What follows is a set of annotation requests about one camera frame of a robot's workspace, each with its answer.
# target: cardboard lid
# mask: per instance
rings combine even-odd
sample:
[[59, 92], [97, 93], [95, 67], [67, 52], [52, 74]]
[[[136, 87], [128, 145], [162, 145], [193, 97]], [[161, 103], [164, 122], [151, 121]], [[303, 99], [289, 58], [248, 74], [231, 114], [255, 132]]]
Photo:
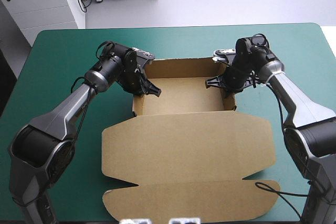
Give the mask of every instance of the cardboard lid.
[[234, 111], [137, 116], [102, 138], [102, 172], [138, 185], [242, 179], [276, 160], [270, 123]]
[[[275, 181], [261, 180], [275, 190]], [[200, 217], [202, 223], [249, 220], [265, 214], [277, 195], [251, 180], [137, 186], [111, 190], [103, 202], [116, 219], [149, 218], [167, 224], [171, 218]]]

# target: green tabletop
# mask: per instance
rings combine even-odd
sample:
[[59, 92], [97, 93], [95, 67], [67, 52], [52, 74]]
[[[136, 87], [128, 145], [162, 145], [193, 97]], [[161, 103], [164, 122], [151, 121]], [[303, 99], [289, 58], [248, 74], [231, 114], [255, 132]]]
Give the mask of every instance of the green tabletop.
[[[316, 24], [50, 30], [40, 33], [0, 118], [0, 220], [22, 219], [8, 191], [10, 160], [7, 147], [15, 133], [69, 95], [73, 81], [95, 62], [95, 50], [105, 40], [152, 52], [157, 59], [209, 57], [215, 49], [233, 48], [238, 38], [263, 33], [289, 76], [312, 100], [336, 110], [336, 60]], [[281, 189], [307, 193], [308, 185], [283, 144], [279, 111], [273, 94], [250, 87], [236, 95], [238, 111], [268, 119], [272, 124], [277, 162], [252, 179], [273, 179]], [[117, 85], [91, 103], [77, 143], [76, 155], [50, 190], [59, 220], [113, 220], [102, 203], [108, 189], [127, 183], [101, 172], [101, 132], [132, 117], [132, 95]], [[288, 197], [302, 211], [304, 198]], [[297, 220], [279, 199], [259, 220]]]

